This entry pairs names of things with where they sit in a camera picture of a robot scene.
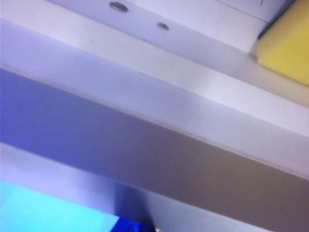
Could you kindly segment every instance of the white panel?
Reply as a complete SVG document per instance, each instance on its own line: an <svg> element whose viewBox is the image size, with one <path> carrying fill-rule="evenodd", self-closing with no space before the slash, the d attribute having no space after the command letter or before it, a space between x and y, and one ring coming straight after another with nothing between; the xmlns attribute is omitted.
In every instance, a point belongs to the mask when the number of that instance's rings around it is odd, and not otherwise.
<svg viewBox="0 0 309 232"><path fill-rule="evenodd" d="M2 22L14 72L309 179L309 138Z"/></svg>
<svg viewBox="0 0 309 232"><path fill-rule="evenodd" d="M218 0L228 6L270 22L291 0Z"/></svg>
<svg viewBox="0 0 309 232"><path fill-rule="evenodd" d="M185 27L249 52L266 22L216 0L128 0Z"/></svg>
<svg viewBox="0 0 309 232"><path fill-rule="evenodd" d="M5 20L309 137L309 109L43 0L2 1Z"/></svg>

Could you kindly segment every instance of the yellow sponge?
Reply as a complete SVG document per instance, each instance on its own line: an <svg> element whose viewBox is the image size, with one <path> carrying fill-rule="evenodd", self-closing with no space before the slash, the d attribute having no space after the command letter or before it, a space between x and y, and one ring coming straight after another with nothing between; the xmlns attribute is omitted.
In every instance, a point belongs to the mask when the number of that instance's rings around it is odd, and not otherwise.
<svg viewBox="0 0 309 232"><path fill-rule="evenodd" d="M309 86L309 0L296 0L259 41L258 63Z"/></svg>

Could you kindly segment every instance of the blue object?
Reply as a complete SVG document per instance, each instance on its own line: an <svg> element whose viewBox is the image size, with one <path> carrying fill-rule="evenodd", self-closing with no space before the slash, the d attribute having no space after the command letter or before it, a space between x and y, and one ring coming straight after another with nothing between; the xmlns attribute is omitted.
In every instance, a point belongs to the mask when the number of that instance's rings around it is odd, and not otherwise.
<svg viewBox="0 0 309 232"><path fill-rule="evenodd" d="M155 228L120 218L111 232L155 232Z"/></svg>
<svg viewBox="0 0 309 232"><path fill-rule="evenodd" d="M0 182L0 232L110 232L118 217Z"/></svg>

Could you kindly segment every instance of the white surface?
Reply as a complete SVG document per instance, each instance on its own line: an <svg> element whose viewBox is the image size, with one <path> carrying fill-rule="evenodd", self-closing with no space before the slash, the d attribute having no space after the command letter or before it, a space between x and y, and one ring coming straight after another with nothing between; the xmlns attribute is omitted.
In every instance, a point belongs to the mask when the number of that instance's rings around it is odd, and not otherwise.
<svg viewBox="0 0 309 232"><path fill-rule="evenodd" d="M1 17L309 137L309 109L43 0L2 1Z"/></svg>
<svg viewBox="0 0 309 232"><path fill-rule="evenodd" d="M309 139L2 22L7 69L309 179Z"/></svg>
<svg viewBox="0 0 309 232"><path fill-rule="evenodd" d="M147 41L211 69L309 107L309 88L269 71L254 57L140 7L126 4L128 14L112 10L102 0L50 0L78 14ZM170 31L156 24L165 22Z"/></svg>
<svg viewBox="0 0 309 232"><path fill-rule="evenodd" d="M128 0L185 27L249 52L265 21L216 0Z"/></svg>
<svg viewBox="0 0 309 232"><path fill-rule="evenodd" d="M291 0L218 0L228 6L270 22L282 6Z"/></svg>
<svg viewBox="0 0 309 232"><path fill-rule="evenodd" d="M121 195L121 191L124 191L123 183L117 183L103 176L45 159L3 143L0 146L4 170L3 181L111 214L115 214L116 209L119 208L121 199L115 198L115 195L117 193ZM127 197L137 192L133 196L133 200L139 199L135 204L136 209L146 206L154 225L167 231L268 231L153 192L133 188L128 192Z"/></svg>

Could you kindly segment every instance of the screw head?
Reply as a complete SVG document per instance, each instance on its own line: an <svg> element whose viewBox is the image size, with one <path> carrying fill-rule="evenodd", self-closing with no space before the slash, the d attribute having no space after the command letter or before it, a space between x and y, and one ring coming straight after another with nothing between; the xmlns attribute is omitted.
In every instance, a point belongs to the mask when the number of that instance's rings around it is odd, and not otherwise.
<svg viewBox="0 0 309 232"><path fill-rule="evenodd" d="M117 2L117 1L111 1L110 2L110 7L112 7L115 10L124 12L124 13L129 11L129 9L125 5L123 5L122 3Z"/></svg>
<svg viewBox="0 0 309 232"><path fill-rule="evenodd" d="M160 22L157 24L157 26L162 28L163 30L169 30L169 26L165 23Z"/></svg>

